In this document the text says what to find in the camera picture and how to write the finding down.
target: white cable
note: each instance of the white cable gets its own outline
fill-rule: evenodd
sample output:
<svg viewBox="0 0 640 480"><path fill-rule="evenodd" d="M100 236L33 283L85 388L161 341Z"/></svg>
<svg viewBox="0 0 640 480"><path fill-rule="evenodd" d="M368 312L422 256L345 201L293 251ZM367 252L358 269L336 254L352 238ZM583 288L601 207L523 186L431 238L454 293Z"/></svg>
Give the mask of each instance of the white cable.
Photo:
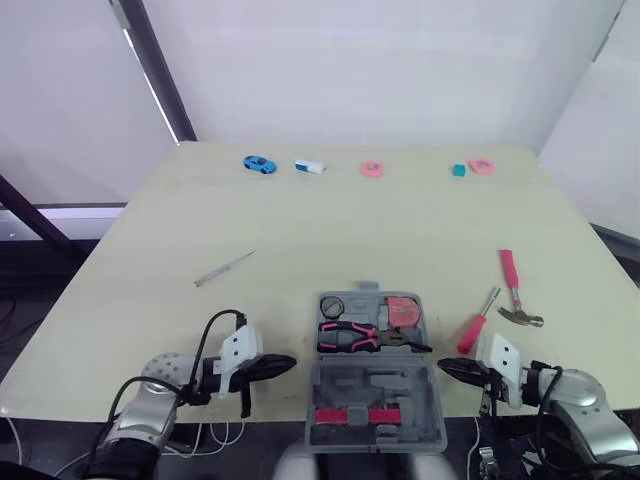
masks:
<svg viewBox="0 0 640 480"><path fill-rule="evenodd" d="M240 437L242 437L242 434L244 433L244 422L241 423L240 425L240 431L238 432L238 436L236 438L234 438L233 440L226 442L225 446L229 446L229 445L233 445L234 443L237 443L238 440L240 440Z"/></svg>
<svg viewBox="0 0 640 480"><path fill-rule="evenodd" d="M211 427L211 424L209 424L209 431L213 432L213 428ZM229 424L227 424L227 431L226 434L224 436L224 444L220 446L220 448L217 448L216 450L213 450L211 452L201 452L201 453L191 453L188 455L183 454L182 452L176 450L175 448L171 448L171 447L164 447L166 450L169 451L169 453L163 453L163 456L178 456L180 458L191 458L191 457L206 457L207 455L215 455L216 453L220 453L222 451L222 449L227 445L227 440L229 439Z"/></svg>
<svg viewBox="0 0 640 480"><path fill-rule="evenodd" d="M476 443L473 444L469 449L469 453L467 453L467 480L471 479L471 455L480 443L480 425L478 425L478 419L476 417L473 417L473 421L476 422Z"/></svg>
<svg viewBox="0 0 640 480"><path fill-rule="evenodd" d="M13 435L16 437L16 446L18 447L18 465L22 465L22 443L20 442L20 436L18 435L18 429L13 424L13 420L9 417L6 417L7 422L9 422L9 426L11 430L13 430Z"/></svg>
<svg viewBox="0 0 640 480"><path fill-rule="evenodd" d="M211 432L211 436L213 437L213 439L218 442L220 445L224 445L226 447L228 447L229 445L233 445L234 443L237 443L238 440L240 440L240 437L242 437L242 434L244 433L244 422L241 422L240 424L240 432L238 432L238 435L236 436L236 438L234 438L233 440L230 440L228 442L221 442L220 439L218 439L218 437L216 437L216 434L213 432L213 424L209 425L209 431Z"/></svg>
<svg viewBox="0 0 640 480"><path fill-rule="evenodd" d="M69 468L71 465L78 463L80 460L82 460L83 458L87 458L89 456L89 453L91 452L87 452L87 453L83 453L82 455L80 455L79 457L74 458L73 460L65 463L63 466L61 466L58 471L56 473L53 474L54 477L58 478L62 472L64 472L67 468Z"/></svg>
<svg viewBox="0 0 640 480"><path fill-rule="evenodd" d="M196 440L195 443L193 444L193 449L191 449L191 453L182 453L180 450L176 450L175 448L169 447L169 446L165 446L164 448L166 450L169 450L169 452L171 453L163 453L162 455L176 455L180 458L191 458L194 457L196 454L196 451L198 450L198 444L200 443L200 435L202 434L202 424L199 423L198 424L198 433L196 433Z"/></svg>

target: white wall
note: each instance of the white wall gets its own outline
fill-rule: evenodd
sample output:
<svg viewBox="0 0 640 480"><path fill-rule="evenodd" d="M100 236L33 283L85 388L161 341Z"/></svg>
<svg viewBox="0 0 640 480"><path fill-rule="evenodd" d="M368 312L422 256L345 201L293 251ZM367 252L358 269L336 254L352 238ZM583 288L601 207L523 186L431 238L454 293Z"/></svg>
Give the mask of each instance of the white wall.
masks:
<svg viewBox="0 0 640 480"><path fill-rule="evenodd" d="M593 223L640 238L640 0L627 0L541 154Z"/></svg>
<svg viewBox="0 0 640 480"><path fill-rule="evenodd" d="M620 1L145 4L201 140L539 149Z"/></svg>
<svg viewBox="0 0 640 480"><path fill-rule="evenodd" d="M6 0L0 173L32 203L123 202L172 145L107 0Z"/></svg>

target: table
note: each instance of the table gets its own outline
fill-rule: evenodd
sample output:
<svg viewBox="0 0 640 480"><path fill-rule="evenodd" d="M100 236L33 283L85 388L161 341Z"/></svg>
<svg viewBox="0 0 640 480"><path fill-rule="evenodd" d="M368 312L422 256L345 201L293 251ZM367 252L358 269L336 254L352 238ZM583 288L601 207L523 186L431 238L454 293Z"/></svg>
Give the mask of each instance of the table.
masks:
<svg viewBox="0 0 640 480"><path fill-rule="evenodd" d="M251 154L275 160L278 171L245 170ZM451 174L474 157L491 158L496 172ZM299 158L329 168L298 172ZM384 162L383 176L361 176L365 160ZM125 379L158 353L194 352L208 318L235 307L262 332L265 352L298 359L287 374L254 385L251 420L304 420L320 292L371 280L417 293L435 364L457 355L461 331L491 288L505 289L499 248L513 249L525 310L545 325L515 325L494 309L486 332L505 335L527 363L593 374L614 408L640 406L638 290L526 148L183 143L24 349L0 386L0 413L104 420ZM218 280L194 287L253 249ZM506 289L497 306L511 307ZM233 318L216 323L205 353L217 353L232 330ZM445 415L477 414L480 390L442 372L437 379ZM237 421L239 412L232 395L181 408L179 421Z"/></svg>

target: pink-handled pliers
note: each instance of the pink-handled pliers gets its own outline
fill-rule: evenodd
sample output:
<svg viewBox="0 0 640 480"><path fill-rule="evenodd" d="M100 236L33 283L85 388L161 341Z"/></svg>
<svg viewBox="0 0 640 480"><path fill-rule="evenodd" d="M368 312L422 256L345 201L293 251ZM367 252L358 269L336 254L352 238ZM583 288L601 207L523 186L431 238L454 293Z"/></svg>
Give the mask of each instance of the pink-handled pliers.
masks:
<svg viewBox="0 0 640 480"><path fill-rule="evenodd" d="M318 351L323 353L354 353L354 352L377 352L380 347L410 345L422 352L431 352L432 348L427 345L411 342L399 329L378 330L370 323L355 322L324 322L318 327L321 332L352 332L364 335L365 338L356 340L349 345L338 345L335 343L318 342Z"/></svg>

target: open tool case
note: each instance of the open tool case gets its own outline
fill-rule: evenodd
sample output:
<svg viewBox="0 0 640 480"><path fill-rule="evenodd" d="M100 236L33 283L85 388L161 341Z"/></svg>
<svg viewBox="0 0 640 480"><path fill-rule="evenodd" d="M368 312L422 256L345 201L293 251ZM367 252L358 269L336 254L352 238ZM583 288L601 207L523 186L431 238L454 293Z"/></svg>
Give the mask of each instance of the open tool case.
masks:
<svg viewBox="0 0 640 480"><path fill-rule="evenodd" d="M350 322L356 329L363 325L363 331L370 325L386 331L394 328L390 310L394 325L398 319L407 324L402 312L407 307L414 319L409 323L414 325L400 331L411 342L428 345L422 304L415 294L381 292L377 283L367 282L356 291L320 295L316 307L319 360L311 370L305 429L312 452L440 453L447 447L440 397L424 352L410 345L366 351L374 350L367 345L372 342L366 334L332 326Z"/></svg>

